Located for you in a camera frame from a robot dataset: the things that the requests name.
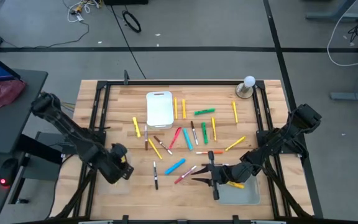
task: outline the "yellow marker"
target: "yellow marker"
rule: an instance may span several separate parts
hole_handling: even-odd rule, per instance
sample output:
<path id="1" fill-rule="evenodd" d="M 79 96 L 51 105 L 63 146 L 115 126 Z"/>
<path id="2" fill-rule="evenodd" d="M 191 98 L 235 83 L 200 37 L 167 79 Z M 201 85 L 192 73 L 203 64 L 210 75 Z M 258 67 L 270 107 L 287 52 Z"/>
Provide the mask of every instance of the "yellow marker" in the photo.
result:
<path id="1" fill-rule="evenodd" d="M 138 138 L 140 138 L 140 131 L 139 131 L 139 127 L 138 127 L 138 125 L 137 125 L 136 117 L 133 117 L 132 120 L 134 121 L 135 130 L 136 130 L 136 136 L 137 136 Z"/>
<path id="2" fill-rule="evenodd" d="M 211 117 L 211 119 L 212 119 L 212 130 L 214 131 L 214 140 L 216 141 L 215 118 Z"/>
<path id="3" fill-rule="evenodd" d="M 225 149 L 225 151 L 228 151 L 229 149 L 233 148 L 236 144 L 239 144 L 240 142 L 242 142 L 246 137 L 243 136 L 240 139 L 238 139 L 235 143 L 233 143 L 231 146 L 227 147 L 227 149 Z"/>
<path id="4" fill-rule="evenodd" d="M 161 156 L 160 153 L 158 152 L 157 148 L 155 148 L 154 143 L 152 142 L 151 139 L 149 139 L 149 143 L 150 143 L 150 145 L 153 147 L 155 153 L 157 153 L 158 157 L 159 157 L 160 159 L 162 159 L 162 156 Z"/>
<path id="5" fill-rule="evenodd" d="M 173 98 L 173 103 L 175 106 L 175 119 L 178 119 L 178 102 L 176 97 Z"/>
<path id="6" fill-rule="evenodd" d="M 182 109 L 183 119 L 186 119 L 186 100 L 185 99 L 182 99 L 182 101 L 181 101 L 181 109 Z"/>
<path id="7" fill-rule="evenodd" d="M 242 184 L 238 184 L 238 183 L 235 183 L 235 182 L 228 181 L 226 184 L 230 185 L 232 187 L 237 187 L 237 188 L 240 188 L 240 189 L 244 189 L 244 186 Z"/>
<path id="8" fill-rule="evenodd" d="M 237 117 L 236 102 L 233 100 L 233 101 L 231 102 L 231 104 L 233 105 L 233 111 L 234 111 L 234 117 L 235 117 L 235 119 L 236 119 L 236 123 L 238 123 L 238 122 L 239 122 L 239 119 L 238 119 L 238 117 Z"/>

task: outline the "wooden tabletop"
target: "wooden tabletop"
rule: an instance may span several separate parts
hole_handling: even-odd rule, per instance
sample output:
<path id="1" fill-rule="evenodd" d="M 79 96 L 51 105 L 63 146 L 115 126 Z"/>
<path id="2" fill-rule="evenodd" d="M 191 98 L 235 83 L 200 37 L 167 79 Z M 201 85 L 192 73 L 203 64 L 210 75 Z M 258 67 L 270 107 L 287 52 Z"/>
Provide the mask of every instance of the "wooden tabletop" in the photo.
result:
<path id="1" fill-rule="evenodd" d="M 97 80 L 83 80 L 76 102 L 74 121 L 82 127 L 88 127 L 92 111 Z M 265 80 L 266 92 L 272 120 L 275 127 L 281 128 L 287 120 L 287 104 L 280 80 Z M 145 96 L 151 91 L 170 91 L 178 99 L 178 119 L 173 128 L 148 131 L 149 138 L 160 151 L 163 159 L 160 160 L 154 150 L 144 146 L 144 126 L 147 119 L 147 105 Z M 260 107 L 263 111 L 262 97 L 259 96 Z M 99 105 L 102 105 L 104 93 L 101 94 Z M 182 119 L 181 100 L 186 100 L 187 119 Z M 231 101 L 235 100 L 239 123 L 234 120 Z M 194 111 L 216 108 L 214 113 L 194 116 Z M 99 124 L 101 106 L 99 106 L 96 124 Z M 136 137 L 132 117 L 136 117 L 141 131 L 141 138 Z M 216 119 L 217 141 L 213 139 L 211 116 Z M 196 146 L 191 133 L 190 121 L 193 121 L 199 139 Z M 267 129 L 266 119 L 263 116 L 264 127 Z M 201 122 L 206 122 L 208 130 L 208 144 L 203 143 Z M 128 148 L 128 160 L 135 168 L 129 180 L 120 180 L 117 184 L 108 184 L 101 174 L 98 174 L 91 218 L 92 219 L 118 219 L 123 215 L 129 215 L 135 220 L 174 220 L 174 219 L 199 219 L 199 220 L 228 220 L 233 215 L 239 215 L 240 219 L 272 219 L 272 207 L 270 203 L 267 178 L 260 172 L 257 176 L 259 183 L 260 203 L 258 205 L 221 205 L 213 200 L 212 190 L 206 184 L 191 180 L 186 177 L 179 184 L 173 182 L 184 174 L 189 168 L 208 162 L 208 156 L 196 155 L 197 151 L 225 149 L 240 137 L 246 135 L 245 141 L 222 155 L 216 155 L 215 161 L 230 165 L 239 163 L 239 158 L 247 151 L 257 148 L 255 132 L 257 123 L 252 98 L 243 100 L 236 96 L 232 85 L 165 85 L 165 86 L 112 86 L 110 90 L 108 112 L 105 127 L 106 147 L 119 142 Z M 173 155 L 169 155 L 152 136 L 156 135 L 162 142 L 169 145 L 178 127 L 186 128 L 193 143 L 194 150 L 189 151 L 185 138 L 181 133 L 172 149 Z M 170 175 L 164 172 L 185 158 L 186 162 Z M 313 213 L 310 196 L 306 185 L 305 175 L 300 159 L 294 154 L 280 155 L 288 190 L 297 202 L 308 213 Z M 157 163 L 159 189 L 155 190 L 153 161 Z M 72 157 L 67 161 L 59 176 L 55 192 L 55 203 L 51 216 L 56 215 L 69 201 L 78 185 L 81 161 Z M 197 177 L 208 177 L 209 174 Z M 280 192 L 277 188 L 277 199 L 280 214 L 283 215 L 283 206 Z M 81 206 L 81 214 L 84 214 L 85 200 Z"/>

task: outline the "black desk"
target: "black desk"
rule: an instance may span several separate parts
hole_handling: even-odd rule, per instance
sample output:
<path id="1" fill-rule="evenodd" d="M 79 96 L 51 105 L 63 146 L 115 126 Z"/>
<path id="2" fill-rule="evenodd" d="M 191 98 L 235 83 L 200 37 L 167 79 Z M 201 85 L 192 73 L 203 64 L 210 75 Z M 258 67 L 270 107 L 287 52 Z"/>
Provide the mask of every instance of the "black desk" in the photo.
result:
<path id="1" fill-rule="evenodd" d="M 21 135 L 27 119 L 30 115 L 30 104 L 40 93 L 47 72 L 30 70 L 15 70 L 27 83 L 20 97 L 12 104 L 0 108 L 0 167 L 8 158 L 21 158 L 23 152 L 14 151 L 16 143 Z M 0 185 L 0 212 L 4 206 L 6 197 L 10 191 L 9 187 Z"/>

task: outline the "white cable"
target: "white cable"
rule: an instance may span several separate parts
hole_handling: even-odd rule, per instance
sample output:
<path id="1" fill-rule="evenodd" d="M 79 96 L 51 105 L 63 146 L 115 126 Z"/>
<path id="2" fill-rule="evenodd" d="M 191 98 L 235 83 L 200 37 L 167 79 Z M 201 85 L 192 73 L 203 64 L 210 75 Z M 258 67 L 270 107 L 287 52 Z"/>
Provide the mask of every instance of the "white cable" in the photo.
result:
<path id="1" fill-rule="evenodd" d="M 78 22 L 78 21 L 79 21 L 78 19 L 76 19 L 76 20 L 74 20 L 74 21 L 71 21 L 71 20 L 70 20 L 70 12 L 71 12 L 71 9 L 72 9 L 74 6 L 77 6 L 77 5 L 81 4 L 82 2 L 83 2 L 83 1 L 81 0 L 79 3 L 76 3 L 76 4 L 74 4 L 74 5 L 72 5 L 72 6 L 69 7 L 69 9 L 68 9 L 68 11 L 67 11 L 67 21 L 68 21 L 68 22 Z M 90 6 L 94 6 L 94 4 L 93 4 L 92 2 L 87 2 L 87 3 L 85 3 L 85 5 L 83 6 L 83 8 L 85 9 L 85 12 L 88 13 L 88 14 L 91 12 L 91 9 L 90 9 L 89 5 L 90 5 Z"/>
<path id="2" fill-rule="evenodd" d="M 354 5 L 354 3 L 353 3 L 353 4 L 346 10 L 346 12 L 339 18 L 338 22 L 336 23 L 336 25 L 335 25 L 335 27 L 334 27 L 333 33 L 331 34 L 331 38 L 329 39 L 329 42 L 328 42 L 328 45 L 327 45 L 327 53 L 328 53 L 329 59 L 330 59 L 334 64 L 336 64 L 336 65 L 338 65 L 338 66 L 342 66 L 342 67 L 355 66 L 355 65 L 358 65 L 358 63 L 343 65 L 343 64 L 340 64 L 340 63 L 335 62 L 335 61 L 333 60 L 333 58 L 331 58 L 331 55 L 329 54 L 329 45 L 331 44 L 331 41 L 333 40 L 336 27 L 338 26 L 338 24 L 340 23 L 340 21 L 342 20 L 342 18 L 345 16 L 345 14 L 348 12 L 348 10 L 352 8 L 352 6 Z"/>

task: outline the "computer mouse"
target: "computer mouse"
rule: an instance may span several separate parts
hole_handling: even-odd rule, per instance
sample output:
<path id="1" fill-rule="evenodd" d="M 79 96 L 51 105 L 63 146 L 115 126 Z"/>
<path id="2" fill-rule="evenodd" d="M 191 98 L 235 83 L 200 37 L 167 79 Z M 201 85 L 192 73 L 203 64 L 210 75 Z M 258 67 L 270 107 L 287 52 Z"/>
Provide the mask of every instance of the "computer mouse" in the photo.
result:
<path id="1" fill-rule="evenodd" d="M 0 168 L 0 184 L 2 186 L 10 186 L 13 184 L 18 165 L 19 163 L 15 158 L 10 158 L 4 161 Z"/>

